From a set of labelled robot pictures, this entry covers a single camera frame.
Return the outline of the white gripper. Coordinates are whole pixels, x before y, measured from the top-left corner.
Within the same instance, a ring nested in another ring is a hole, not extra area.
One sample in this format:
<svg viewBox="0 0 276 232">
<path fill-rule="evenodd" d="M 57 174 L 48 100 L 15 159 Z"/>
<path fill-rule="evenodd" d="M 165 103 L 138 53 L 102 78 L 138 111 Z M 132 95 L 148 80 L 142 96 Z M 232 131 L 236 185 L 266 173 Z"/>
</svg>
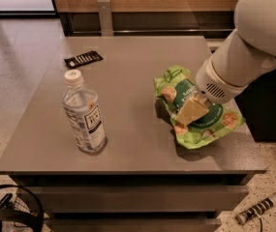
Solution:
<svg viewBox="0 0 276 232">
<path fill-rule="evenodd" d="M 240 95 L 245 86 L 238 87 L 228 84 L 215 71 L 212 58 L 204 61 L 195 77 L 199 92 L 213 103 L 227 103 Z M 206 99 L 190 97 L 177 113 L 175 120 L 182 125 L 189 125 L 209 112 L 209 102 Z"/>
</svg>

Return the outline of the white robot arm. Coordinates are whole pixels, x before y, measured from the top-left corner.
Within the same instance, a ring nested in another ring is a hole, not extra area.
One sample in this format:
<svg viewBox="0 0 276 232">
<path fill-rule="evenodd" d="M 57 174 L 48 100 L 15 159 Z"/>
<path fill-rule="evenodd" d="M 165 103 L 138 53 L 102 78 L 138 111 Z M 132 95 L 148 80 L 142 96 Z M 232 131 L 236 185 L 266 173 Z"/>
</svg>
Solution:
<svg viewBox="0 0 276 232">
<path fill-rule="evenodd" d="M 179 109 L 178 123 L 191 124 L 212 103 L 231 101 L 255 79 L 276 69 L 276 0 L 238 0 L 234 25 L 197 72 L 196 92 Z"/>
</svg>

